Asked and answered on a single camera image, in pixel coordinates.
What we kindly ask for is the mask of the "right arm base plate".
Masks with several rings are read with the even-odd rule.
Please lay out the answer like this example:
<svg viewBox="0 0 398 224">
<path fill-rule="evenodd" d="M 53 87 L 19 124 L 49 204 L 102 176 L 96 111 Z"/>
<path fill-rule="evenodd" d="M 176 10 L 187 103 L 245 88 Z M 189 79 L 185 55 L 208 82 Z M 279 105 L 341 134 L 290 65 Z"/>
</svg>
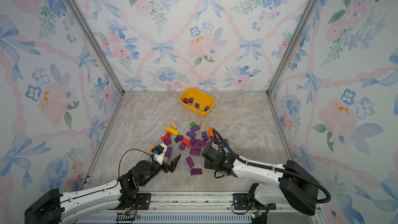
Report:
<svg viewBox="0 0 398 224">
<path fill-rule="evenodd" d="M 254 210 L 254 211 L 265 211 L 267 209 L 269 210 L 276 210 L 276 204 L 271 203 L 267 205 L 263 205 L 259 202 L 256 202 L 254 199 L 249 200 L 248 199 L 248 193 L 234 193 L 232 195 L 233 201 L 232 201 L 232 208 L 235 211 L 246 211 L 249 209 Z"/>
</svg>

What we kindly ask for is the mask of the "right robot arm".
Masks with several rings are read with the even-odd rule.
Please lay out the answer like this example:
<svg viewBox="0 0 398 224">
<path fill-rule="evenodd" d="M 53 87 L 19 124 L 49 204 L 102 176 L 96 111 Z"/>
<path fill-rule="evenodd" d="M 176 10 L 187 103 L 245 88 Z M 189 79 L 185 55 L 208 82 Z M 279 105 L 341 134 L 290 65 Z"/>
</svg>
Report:
<svg viewBox="0 0 398 224">
<path fill-rule="evenodd" d="M 247 198 L 254 208 L 268 204 L 289 204 L 296 211 L 313 216 L 318 204 L 331 201 L 328 190 L 298 163 L 268 164 L 239 156 L 232 151 L 218 151 L 207 147 L 201 156 L 205 168 L 221 177 L 249 178 L 255 182 Z"/>
</svg>

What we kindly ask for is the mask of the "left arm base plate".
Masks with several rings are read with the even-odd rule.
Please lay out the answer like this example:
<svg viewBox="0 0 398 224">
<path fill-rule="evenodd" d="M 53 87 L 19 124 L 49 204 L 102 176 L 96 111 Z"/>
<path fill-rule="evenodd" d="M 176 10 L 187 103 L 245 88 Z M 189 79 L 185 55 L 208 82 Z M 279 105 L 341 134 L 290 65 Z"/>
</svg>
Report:
<svg viewBox="0 0 398 224">
<path fill-rule="evenodd" d="M 112 210 L 127 210 L 131 208 L 149 210 L 151 196 L 151 193 L 137 193 L 131 196 L 122 195 L 119 203 Z"/>
</svg>

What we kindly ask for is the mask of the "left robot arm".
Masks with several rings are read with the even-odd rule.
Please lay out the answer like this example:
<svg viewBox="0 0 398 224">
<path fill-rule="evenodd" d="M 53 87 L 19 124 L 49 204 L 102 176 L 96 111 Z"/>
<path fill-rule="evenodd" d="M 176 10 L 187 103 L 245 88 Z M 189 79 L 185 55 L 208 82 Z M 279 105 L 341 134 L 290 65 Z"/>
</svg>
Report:
<svg viewBox="0 0 398 224">
<path fill-rule="evenodd" d="M 173 173 L 180 158 L 178 155 L 169 164 L 142 160 L 118 179 L 87 190 L 61 193 L 58 188 L 52 189 L 25 210 L 24 222 L 69 224 L 100 211 L 132 207 L 140 188 L 161 171 Z"/>
</svg>

